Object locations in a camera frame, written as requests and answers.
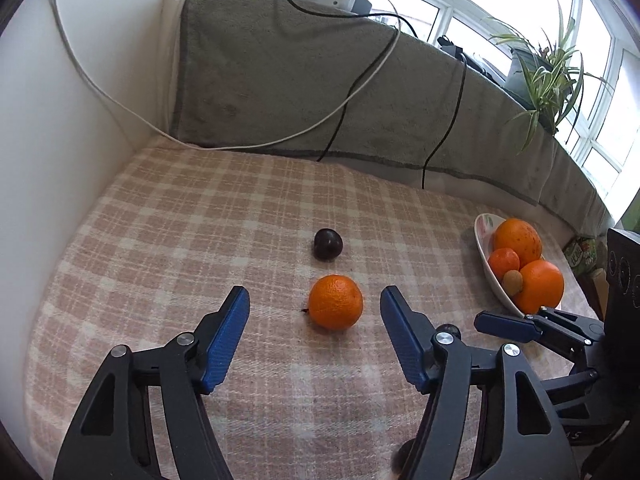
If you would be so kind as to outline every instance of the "bowl of fruit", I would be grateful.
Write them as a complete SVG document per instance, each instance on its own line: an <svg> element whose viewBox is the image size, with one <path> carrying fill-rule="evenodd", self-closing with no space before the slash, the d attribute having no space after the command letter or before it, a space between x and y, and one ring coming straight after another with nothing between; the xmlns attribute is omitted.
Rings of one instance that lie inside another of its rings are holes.
<svg viewBox="0 0 640 480"><path fill-rule="evenodd" d="M507 309L523 317L542 306L560 308L564 277L544 259L542 241L533 226L483 213L476 218L474 231L484 275Z"/></svg>

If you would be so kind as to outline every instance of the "potted plant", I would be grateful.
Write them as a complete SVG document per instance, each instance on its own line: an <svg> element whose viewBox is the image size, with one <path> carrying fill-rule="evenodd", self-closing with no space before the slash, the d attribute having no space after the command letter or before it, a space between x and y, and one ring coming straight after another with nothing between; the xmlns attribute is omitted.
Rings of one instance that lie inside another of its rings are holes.
<svg viewBox="0 0 640 480"><path fill-rule="evenodd" d="M569 46L570 37L575 28L575 20L569 18L566 28L562 16L562 7L558 1L559 28L558 40L551 43L543 30L547 45L535 47L516 28L508 23L490 18L502 24L508 32L492 34L490 40L495 44L511 43L511 68L504 89L526 110L512 117L529 117L527 137L522 149L530 144L538 122L550 134L555 134L558 124L564 120L571 110L575 110L575 120L580 114L583 97L584 77L594 77L603 83L603 78L584 71L582 54L574 46ZM571 58L576 55L580 59L580 67L570 66Z"/></svg>

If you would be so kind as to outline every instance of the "black cable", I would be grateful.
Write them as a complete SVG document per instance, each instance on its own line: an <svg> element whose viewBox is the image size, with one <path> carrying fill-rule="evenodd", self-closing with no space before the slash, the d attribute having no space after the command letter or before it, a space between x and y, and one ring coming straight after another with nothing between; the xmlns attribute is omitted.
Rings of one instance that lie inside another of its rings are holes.
<svg viewBox="0 0 640 480"><path fill-rule="evenodd" d="M304 7L300 7L296 2L294 2L293 0L287 0L295 9L304 12L305 14L311 14L312 16L320 16L321 18L339 18L339 19L343 19L343 20L348 20L351 18L372 18L374 16L393 16L394 18L398 18L399 20L402 20L403 22L405 22L409 28L411 29L411 33L416 37L416 39L418 39L418 35L415 32L414 27L412 26L411 23L409 23L409 21L403 17L400 16L400 14L395 14L394 12L373 12L370 14L329 14L327 12L317 12L316 10L309 10L309 9L305 9Z"/></svg>
<svg viewBox="0 0 640 480"><path fill-rule="evenodd" d="M447 128L447 131L442 136L442 138L440 139L440 142L436 145L433 151L429 154L429 156L427 157L427 160L424 161L424 166L422 167L422 189L424 189L424 176L427 173L427 165L431 160L431 158L433 157L433 155L436 154L439 147L442 146L444 141L447 140L447 137L449 137L449 134L451 133L451 129L453 128L453 124L456 122L456 117L458 116L458 110L460 110L460 101L462 100L462 91L465 88L465 78L466 78L466 56L462 52L460 52L460 56L462 56L462 61L464 62L465 66L462 71L462 79L460 80L460 92L458 92L456 109L453 111L453 117L451 118L451 122L449 124L449 127Z"/></svg>
<svg viewBox="0 0 640 480"><path fill-rule="evenodd" d="M351 85L351 88L349 88L349 91L347 92L347 97L349 97L351 95L351 93L353 92L354 88L356 88L356 86L361 81L361 79L364 76L367 75L369 70L371 70L380 61L380 59L389 51L389 49L391 48L391 45L393 44L397 34L400 34L400 30L399 29L396 29L395 33L391 36L391 39L389 40L389 42L386 44L386 47L382 50L382 52L380 52L380 54L378 54L376 59L374 59L369 64L369 66L367 66L366 69L364 69L363 72L356 78L356 80ZM338 135L338 131L340 131L340 127L342 126L342 121L344 120L344 116L347 113L347 106L348 105L349 105L349 103L345 103L344 106L342 107L342 113L340 114L340 120L338 121L338 124L335 125L334 134L331 136L331 139L327 143L327 146L324 148L324 151L322 152L322 155L320 155L318 157L318 160L316 160L316 162L320 162L323 158L325 158L326 154L329 152L329 149L331 148L331 145L334 143L335 137Z"/></svg>

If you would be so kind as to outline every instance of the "spider plant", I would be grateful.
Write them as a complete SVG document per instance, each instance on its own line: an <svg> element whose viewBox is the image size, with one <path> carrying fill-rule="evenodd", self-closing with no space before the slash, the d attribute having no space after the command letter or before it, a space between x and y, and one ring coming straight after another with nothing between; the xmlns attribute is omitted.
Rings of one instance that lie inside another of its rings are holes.
<svg viewBox="0 0 640 480"><path fill-rule="evenodd" d="M584 71L584 61L582 54L574 46L570 46L571 34L575 28L575 20L569 18L564 28L564 18L562 16L562 7L558 2L558 40L551 43L549 36L543 30L547 44L542 47L538 44L535 47L527 38L525 38L516 28L511 27L508 23L498 20L497 18L489 18L492 21L500 23L507 28L508 32L501 34L492 34L490 40L495 40L496 45L503 43L520 44L533 54L536 61L536 69L530 69L525 60L518 51L512 49L512 54L517 56L522 67L522 75L527 86L529 99L532 110L525 110L512 117L510 121L522 116L529 117L529 126L527 128L527 137L521 152L529 146L533 139L533 135L538 126L538 121L542 118L542 123L551 126L551 134L558 129L558 124L564 120L571 110L575 110L575 119L571 127L571 132L575 128L580 108L582 107L582 98L584 96L584 77L593 77L607 84L607 82L598 76ZM580 59L580 67L571 66L569 62L573 56Z"/></svg>

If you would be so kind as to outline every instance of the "gray fabric cover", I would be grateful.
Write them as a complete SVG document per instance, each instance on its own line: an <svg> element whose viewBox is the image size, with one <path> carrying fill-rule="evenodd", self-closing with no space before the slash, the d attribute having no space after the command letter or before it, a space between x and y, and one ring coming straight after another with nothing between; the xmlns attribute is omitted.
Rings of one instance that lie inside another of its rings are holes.
<svg viewBox="0 0 640 480"><path fill-rule="evenodd" d="M285 0L187 0L172 135L235 146L303 130L340 104L392 34L372 20L309 16ZM403 34L350 103L330 154L421 168L449 125L462 71L460 62ZM542 127L519 153L526 120L505 123L520 111L468 70L458 118L430 170L483 180L542 204L579 234L612 226L594 187ZM318 155L337 121L338 115L308 134L252 151Z"/></svg>

